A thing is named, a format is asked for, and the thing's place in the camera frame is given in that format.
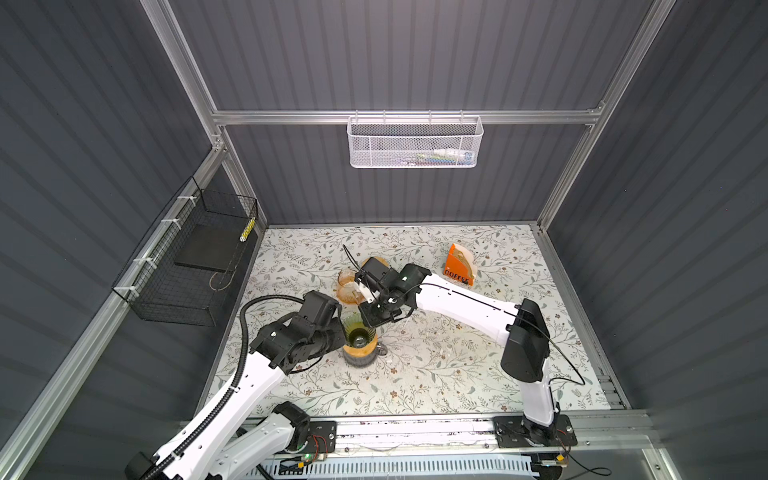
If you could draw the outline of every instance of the zip tie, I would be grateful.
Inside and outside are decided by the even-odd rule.
[[[197,197],[177,197],[177,198],[186,198],[188,200],[192,200],[192,204],[197,206]]]
[[[154,269],[157,270],[157,264],[154,262],[153,257],[141,257],[141,258],[134,258],[134,262],[149,262],[151,266],[154,267]]]
[[[179,219],[177,218],[166,218],[164,220],[160,220],[161,223],[163,222],[173,222],[176,224],[177,227],[179,227],[179,231],[181,231],[181,225],[179,224]]]

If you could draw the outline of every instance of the black wire basket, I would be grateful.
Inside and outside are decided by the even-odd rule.
[[[161,220],[167,223],[165,231],[144,259],[136,258],[144,241],[134,251],[118,276],[122,278],[138,261],[141,265],[133,283],[116,283],[113,290],[143,320],[200,326],[227,322],[258,240],[257,211],[255,198],[198,188],[175,219]],[[222,246],[232,251],[223,269],[212,271],[178,263],[187,241],[201,227],[231,233],[227,238],[233,240]],[[249,228],[245,241],[241,241]]]

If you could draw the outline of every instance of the yellow marker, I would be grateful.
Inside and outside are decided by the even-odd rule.
[[[250,219],[250,222],[245,227],[245,230],[243,230],[243,234],[240,235],[240,241],[244,242],[248,240],[248,235],[250,235],[250,231],[253,230],[253,226],[256,225],[256,218]]]

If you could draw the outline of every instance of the ventilation grille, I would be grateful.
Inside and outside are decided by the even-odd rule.
[[[522,455],[417,455],[399,457],[329,458],[305,467],[302,473],[278,475],[280,460],[267,460],[262,466],[274,478],[397,478],[448,475],[517,475],[538,477],[531,470],[531,459]],[[252,470],[243,479],[262,479]]]
[[[408,120],[350,117],[349,162],[355,168],[471,168],[477,164],[480,117]]]

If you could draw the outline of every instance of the aluminum frame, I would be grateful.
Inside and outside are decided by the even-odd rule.
[[[480,117],[486,125],[576,124],[594,125],[602,115],[599,108],[589,110],[509,110],[509,111],[235,111],[213,112],[217,125],[346,125],[350,118],[364,120],[411,120],[414,117],[456,122],[457,117]]]
[[[197,190],[195,182],[201,187],[208,185],[221,165],[223,153],[224,150],[220,145],[210,150],[195,172],[194,181],[187,182],[179,193],[179,197],[164,215],[164,219],[173,219],[178,215],[181,208],[188,202],[184,197],[189,197]],[[170,224],[171,222],[158,222],[157,228],[139,251],[138,258],[147,256],[157,246],[165,230],[171,228]],[[118,286],[130,285],[140,269],[139,262],[131,263],[120,278]],[[114,291],[109,293],[88,327],[16,427],[11,438],[0,450],[0,478],[3,480],[24,478],[129,310],[129,305],[119,295]]]
[[[654,480],[681,480],[667,449],[643,449],[643,456]]]
[[[614,111],[616,111],[616,107],[619,105],[630,82],[632,82],[632,78],[637,73],[637,69],[640,67],[640,63],[645,58],[646,53],[648,53],[651,44],[654,43],[654,39],[661,30],[661,26],[667,19],[672,7],[674,7],[675,1],[654,0],[654,3],[648,9],[648,13],[645,15],[640,29],[632,41],[632,45],[630,45],[627,54],[621,60],[616,75],[614,75],[611,83],[608,84],[608,89],[601,101],[601,115],[598,122],[584,132],[581,140],[571,153],[571,158],[566,163],[558,182],[554,185],[547,203],[541,211],[541,215],[539,215],[538,222],[542,230],[546,231],[552,224],[554,216],[565,201],[568,191],[573,187],[576,177],[581,172],[581,168],[587,163],[589,155],[594,150],[594,146],[603,134]]]
[[[566,412],[579,445],[574,450],[655,449],[659,437],[644,410],[594,410]],[[455,455],[489,452],[556,452],[557,447],[500,449],[493,417],[509,413],[431,415],[374,415],[317,417],[337,422],[336,457]],[[248,418],[252,427],[260,418]]]
[[[170,2],[168,0],[141,0],[141,6],[144,7],[155,33],[157,33],[171,64],[174,66],[176,75],[184,86],[184,90],[187,92],[211,144],[216,145],[223,142],[224,147],[230,152],[223,166],[230,182],[232,182],[235,193],[258,200],[229,134],[226,129],[214,122],[213,112],[216,110],[214,98],[205,84],[203,74],[197,67]],[[266,218],[266,214],[261,208],[261,202],[257,201],[257,203],[259,208],[258,232],[263,234],[269,225],[269,219]]]

